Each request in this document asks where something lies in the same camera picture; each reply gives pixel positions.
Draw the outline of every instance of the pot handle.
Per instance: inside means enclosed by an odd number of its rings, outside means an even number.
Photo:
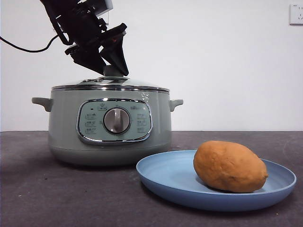
[[[169,101],[170,111],[173,112],[175,110],[175,107],[178,105],[183,105],[183,99],[170,100]]]
[[[53,106],[53,99],[51,98],[32,98],[32,103],[44,106],[45,111],[51,112]]]

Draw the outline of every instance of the potato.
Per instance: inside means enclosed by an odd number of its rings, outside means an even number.
[[[198,148],[194,169],[208,186],[231,192],[253,192],[268,177],[264,162],[247,147],[226,141],[208,141]]]

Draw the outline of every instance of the wall outlet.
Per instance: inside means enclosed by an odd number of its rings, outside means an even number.
[[[290,25],[303,25],[303,4],[290,5]]]

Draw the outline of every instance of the black cable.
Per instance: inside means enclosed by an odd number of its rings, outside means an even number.
[[[56,35],[54,38],[52,38],[51,41],[49,41],[48,45],[47,45],[45,48],[43,48],[43,49],[41,49],[41,50],[36,50],[36,51],[27,50],[27,49],[18,47],[18,46],[16,46],[16,45],[10,43],[9,41],[3,39],[1,36],[0,36],[0,39],[1,39],[3,42],[7,43],[8,45],[11,45],[12,47],[15,47],[15,48],[18,49],[18,50],[25,51],[25,52],[30,52],[30,53],[39,53],[39,52],[42,52],[42,51],[46,51],[46,50],[50,47],[50,45],[52,44],[52,42],[53,42],[57,37],[58,37],[58,35]]]

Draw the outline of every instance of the pot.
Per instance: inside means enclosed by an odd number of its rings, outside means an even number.
[[[170,100],[168,89],[125,78],[109,66],[104,74],[53,87],[51,98],[32,98],[50,112],[53,155],[73,164],[116,166],[168,151],[170,112],[183,100]]]

